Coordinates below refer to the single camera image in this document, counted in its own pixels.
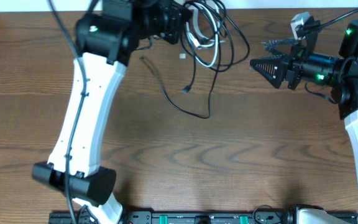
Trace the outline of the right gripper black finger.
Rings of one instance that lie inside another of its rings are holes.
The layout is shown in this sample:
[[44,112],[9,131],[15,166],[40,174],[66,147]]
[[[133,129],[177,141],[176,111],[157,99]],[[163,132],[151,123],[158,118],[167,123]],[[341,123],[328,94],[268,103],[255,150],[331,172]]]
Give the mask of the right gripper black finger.
[[295,38],[287,38],[287,39],[280,39],[280,40],[269,40],[267,42],[262,42],[264,46],[264,50],[272,55],[285,55],[284,52],[276,49],[276,47],[281,45],[296,45],[300,41]]
[[250,66],[260,73],[274,88],[279,89],[288,70],[287,56],[271,56],[252,59]]

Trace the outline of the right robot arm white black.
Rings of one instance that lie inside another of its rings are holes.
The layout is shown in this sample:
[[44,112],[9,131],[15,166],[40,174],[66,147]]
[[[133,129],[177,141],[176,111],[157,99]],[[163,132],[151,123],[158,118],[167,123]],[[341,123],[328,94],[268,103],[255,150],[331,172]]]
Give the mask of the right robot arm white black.
[[325,27],[307,14],[297,15],[291,21],[294,37],[267,42],[265,49],[271,56],[252,59],[250,66],[274,88],[287,82],[294,90],[301,80],[331,87],[330,96],[322,98],[339,108],[351,140],[358,183],[358,20],[347,26],[338,57],[314,51],[318,34]]

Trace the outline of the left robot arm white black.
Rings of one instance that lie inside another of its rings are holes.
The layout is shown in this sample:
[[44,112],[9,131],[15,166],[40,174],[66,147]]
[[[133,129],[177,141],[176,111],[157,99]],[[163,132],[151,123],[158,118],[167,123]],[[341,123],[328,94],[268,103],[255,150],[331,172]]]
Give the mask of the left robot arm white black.
[[32,177],[57,191],[69,206],[86,207],[99,223],[118,223],[123,207],[113,188],[116,172],[101,166],[101,145],[112,102],[139,42],[157,36],[178,42],[192,13],[175,1],[91,1],[65,33],[74,55],[71,95],[58,141]]

